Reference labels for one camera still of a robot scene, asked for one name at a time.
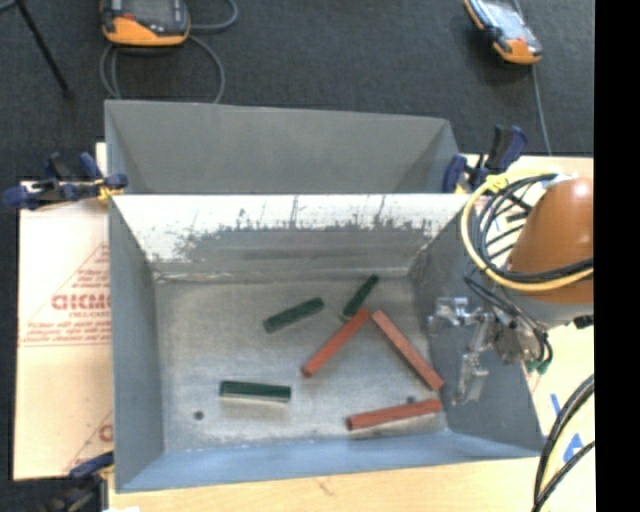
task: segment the bin floor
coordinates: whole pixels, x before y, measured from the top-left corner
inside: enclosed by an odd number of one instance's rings
[[[343,325],[368,275],[278,283],[156,283],[165,449],[198,450],[441,430],[440,414],[349,432],[352,414],[437,398],[369,320],[313,377],[301,366]],[[263,321],[320,297],[325,307],[274,333]],[[408,276],[380,279],[365,302],[382,309],[427,359]],[[220,382],[290,386],[288,403],[219,396]]]

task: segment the wire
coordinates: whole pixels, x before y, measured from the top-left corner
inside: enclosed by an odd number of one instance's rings
[[[202,48],[202,50],[204,50],[204,52],[209,56],[209,58],[215,64],[217,74],[218,74],[218,87],[217,87],[217,93],[214,99],[212,100],[212,103],[219,103],[220,100],[222,99],[222,96],[226,88],[226,75],[225,75],[222,61],[220,60],[218,55],[213,51],[213,49],[210,46],[208,46],[202,39],[193,35],[188,36],[187,39],[192,41],[196,45],[198,45],[200,48]],[[155,51],[146,51],[144,53],[138,53],[137,55],[144,55],[144,56],[158,55],[157,53],[158,49],[153,49],[153,50]],[[108,43],[104,51],[102,52],[102,56],[100,57],[100,64],[99,64],[100,80],[102,82],[102,85],[106,89],[107,93],[111,97],[116,99],[122,99],[122,93],[120,91],[120,85],[118,83],[119,81],[118,81],[118,72],[117,72],[117,59],[118,59],[119,52],[120,52],[119,47],[115,46],[113,43]],[[107,76],[107,71],[106,71],[107,63],[109,64],[110,76]]]
[[[518,0],[511,0],[514,9],[518,12],[520,17],[524,19],[524,13],[520,2]],[[547,125],[544,120],[544,111],[542,109],[542,102],[540,101],[540,84],[538,83],[538,74],[536,73],[536,66],[530,66],[531,69],[531,82],[533,83],[533,97],[535,101],[536,114],[538,115],[538,123],[540,124],[540,131],[542,132],[542,140],[544,141],[544,147],[547,152],[547,156],[551,156],[551,144],[549,143],[549,135],[547,134]]]
[[[232,25],[234,25],[238,21],[238,6],[233,0],[225,0],[226,3],[231,7],[231,16],[222,22],[222,23],[214,23],[207,25],[191,25],[192,32],[221,32],[223,30],[228,29]]]
[[[547,500],[553,494],[553,491],[556,490],[560,482],[564,479],[565,476],[569,474],[569,471],[573,469],[573,467],[584,458],[587,453],[589,453],[593,448],[596,447],[596,442],[591,441],[590,443],[583,446],[569,461],[562,466],[562,468],[553,476],[553,478],[549,481],[549,485],[545,488],[543,493],[538,497],[536,502],[534,503],[532,512],[539,512],[542,510],[543,505],[547,502]]]
[[[231,27],[232,25],[234,25],[238,21],[238,17],[239,17],[238,6],[236,5],[234,0],[225,0],[225,2],[229,5],[229,7],[231,7],[231,15],[229,16],[229,18],[227,18],[222,23],[211,23],[211,24],[204,24],[204,25],[191,24],[189,29],[190,32],[191,33],[222,32],[228,29],[229,27]],[[227,82],[222,61],[220,60],[218,55],[213,51],[213,49],[199,37],[196,37],[190,34],[187,37],[187,39],[194,42],[197,46],[199,46],[207,54],[210,60],[213,61],[213,63],[215,64],[217,74],[218,74],[218,90],[212,103],[219,103],[226,89],[226,82]],[[158,48],[128,49],[129,52],[133,52],[135,50],[138,51],[137,55],[144,55],[144,56],[156,56],[158,55],[158,51],[159,51]],[[100,73],[100,81],[102,82],[102,85],[107,91],[107,93],[113,98],[121,99],[122,94],[120,92],[120,86],[118,83],[118,71],[117,71],[118,54],[119,54],[119,47],[109,42],[105,47],[102,53],[102,56],[100,58],[99,73]],[[111,56],[111,60],[109,62],[110,76],[107,76],[106,67],[107,67],[107,59],[109,58],[109,56]]]
[[[461,234],[463,245],[471,260],[488,277],[504,287],[521,292],[539,292],[553,290],[568,284],[575,283],[593,274],[593,258],[576,262],[574,264],[553,269],[551,271],[522,273],[510,272],[497,268],[495,264],[487,259],[486,248],[483,248],[486,233],[494,218],[491,221],[482,223],[491,209],[498,209],[510,195],[529,183],[543,181],[555,177],[556,174],[541,171],[508,172],[497,176],[489,176],[469,197],[461,214]],[[481,213],[478,215],[479,222],[474,227],[471,226],[471,211],[480,197],[491,193],[492,198],[488,199]]]
[[[591,395],[595,392],[595,376],[592,374],[587,377],[578,388],[567,399],[565,405],[562,407],[558,416],[556,417],[551,431],[547,437],[547,441],[542,448],[540,454],[540,462],[536,471],[536,479],[534,484],[534,503],[537,503],[541,494],[542,485],[544,483],[547,468],[549,465],[549,459],[557,444],[558,437],[562,431],[566,428],[571,418],[580,410]]]

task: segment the blue clamp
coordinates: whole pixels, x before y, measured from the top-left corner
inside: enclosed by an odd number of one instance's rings
[[[80,180],[65,181],[63,176],[71,172],[65,166],[59,153],[49,156],[44,166],[43,180],[6,189],[2,194],[5,206],[14,209],[36,210],[43,206],[79,201],[81,199],[106,199],[115,193],[121,193],[129,184],[124,174],[104,176],[95,159],[89,153],[80,155],[83,177]]]
[[[527,142],[526,135],[517,126],[505,129],[496,125],[493,145],[486,160],[480,155],[476,165],[471,167],[464,156],[454,155],[445,169],[442,191],[455,192],[458,186],[465,191],[477,189],[488,175],[502,174],[520,158]]]

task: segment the clamp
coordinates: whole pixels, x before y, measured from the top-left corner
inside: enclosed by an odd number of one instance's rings
[[[527,137],[517,126],[503,128],[496,125],[491,151],[486,159],[481,154],[476,165],[471,167],[463,155],[453,156],[444,171],[442,192],[456,192],[458,187],[465,193],[477,189],[488,175],[502,174],[520,158],[527,142]]]
[[[108,506],[107,480],[102,473],[114,464],[113,451],[98,455],[73,468],[68,477],[77,482],[30,512],[79,512],[94,498],[100,510]]]
[[[80,155],[80,164],[84,173],[82,179],[65,181],[63,176],[70,176],[72,173],[62,162],[60,154],[53,153],[45,163],[44,179],[6,189],[2,194],[2,201],[5,206],[16,210],[36,210],[88,198],[106,202],[112,195],[121,194],[129,184],[129,179],[124,174],[104,176],[89,153]]]

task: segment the cardboard sheet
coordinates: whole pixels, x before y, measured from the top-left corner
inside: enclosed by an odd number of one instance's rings
[[[19,254],[13,473],[63,476],[113,443],[106,207],[21,212]]]

